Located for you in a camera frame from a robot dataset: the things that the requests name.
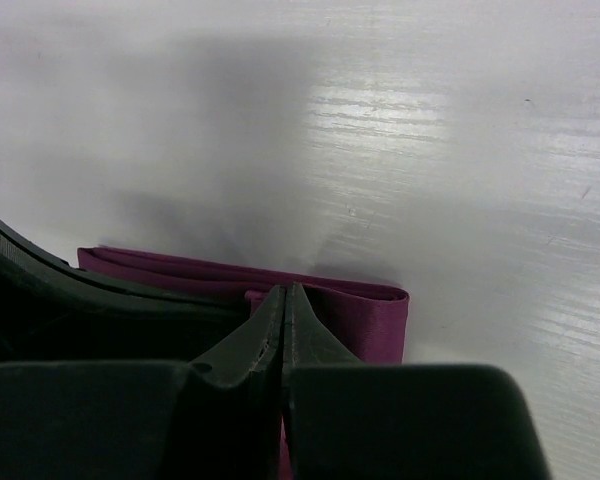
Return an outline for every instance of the wood grain texture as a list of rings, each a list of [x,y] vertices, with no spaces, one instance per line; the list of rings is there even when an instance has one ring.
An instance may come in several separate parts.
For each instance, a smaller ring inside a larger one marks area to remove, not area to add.
[[[600,0],[1,2],[0,215],[401,284],[600,480]]]

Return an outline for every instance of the black plastic object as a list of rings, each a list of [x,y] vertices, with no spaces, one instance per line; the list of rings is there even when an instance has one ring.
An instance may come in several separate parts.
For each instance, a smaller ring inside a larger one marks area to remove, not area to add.
[[[543,480],[521,391],[488,366],[369,367],[287,295],[285,425],[297,480]]]
[[[0,480],[548,479],[483,366],[372,367],[301,285],[245,306],[70,268],[0,222]]]
[[[0,361],[191,360],[248,315],[71,268],[0,221]]]

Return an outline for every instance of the white table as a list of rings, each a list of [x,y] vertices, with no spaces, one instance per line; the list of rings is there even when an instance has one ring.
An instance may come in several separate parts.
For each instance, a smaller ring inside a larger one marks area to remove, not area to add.
[[[600,479],[600,0],[230,3],[0,2],[0,216],[400,284]]]

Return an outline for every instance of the fabric fold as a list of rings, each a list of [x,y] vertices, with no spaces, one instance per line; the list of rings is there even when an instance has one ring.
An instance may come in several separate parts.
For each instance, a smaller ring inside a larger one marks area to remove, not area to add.
[[[354,355],[369,363],[401,363],[409,295],[371,283],[225,265],[109,247],[78,249],[81,268],[121,280],[223,301],[245,301],[253,313],[275,285],[304,285],[320,321]],[[291,480],[284,428],[280,480]]]

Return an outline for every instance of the folded cloth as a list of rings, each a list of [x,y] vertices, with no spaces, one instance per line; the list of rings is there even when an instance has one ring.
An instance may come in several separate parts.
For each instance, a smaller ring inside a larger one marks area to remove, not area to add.
[[[114,278],[218,300],[250,303],[255,311],[274,285],[302,283],[320,321],[354,355],[370,363],[400,363],[409,295],[386,285],[237,267],[109,247],[78,249],[81,268]],[[291,479],[281,442],[280,479]]]

